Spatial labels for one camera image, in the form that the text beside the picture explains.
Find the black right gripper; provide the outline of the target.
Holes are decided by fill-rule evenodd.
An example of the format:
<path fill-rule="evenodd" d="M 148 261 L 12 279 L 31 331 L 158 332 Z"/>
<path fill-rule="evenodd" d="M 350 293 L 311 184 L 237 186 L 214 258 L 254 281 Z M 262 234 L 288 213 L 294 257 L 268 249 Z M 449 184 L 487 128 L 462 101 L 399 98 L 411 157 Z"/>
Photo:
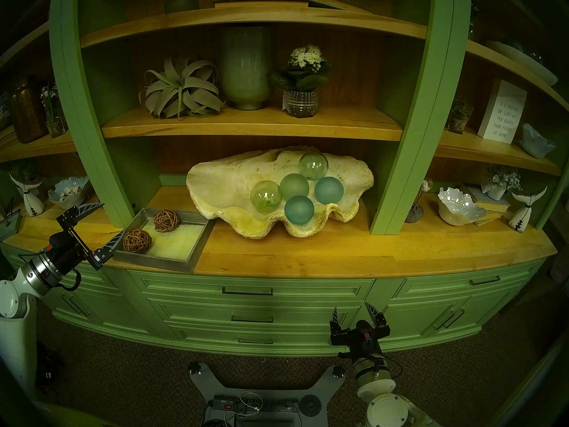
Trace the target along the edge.
<path fill-rule="evenodd" d="M 390 335 L 390 326 L 386 325 L 386 319 L 382 312 L 365 302 L 365 307 L 372 320 L 373 327 L 365 320 L 358 321 L 356 328 L 341 328 L 337 307 L 334 307 L 331 314 L 330 334 L 333 346 L 348 347 L 349 352 L 339 352 L 338 358 L 359 359 L 370 358 L 372 355 L 383 356 L 378 340 Z"/>

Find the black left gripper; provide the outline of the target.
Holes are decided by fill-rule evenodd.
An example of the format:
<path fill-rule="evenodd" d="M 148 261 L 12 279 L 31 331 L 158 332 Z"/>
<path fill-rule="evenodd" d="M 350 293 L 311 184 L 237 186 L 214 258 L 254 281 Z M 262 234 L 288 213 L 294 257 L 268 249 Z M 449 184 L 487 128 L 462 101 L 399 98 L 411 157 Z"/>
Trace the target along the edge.
<path fill-rule="evenodd" d="M 118 232 L 102 248 L 91 251 L 74 230 L 79 221 L 103 207 L 104 203 L 88 203 L 71 207 L 57 217 L 61 232 L 49 239 L 47 258 L 57 270 L 71 270 L 82 261 L 87 261 L 95 270 L 112 258 L 121 243 L 125 230 Z"/>

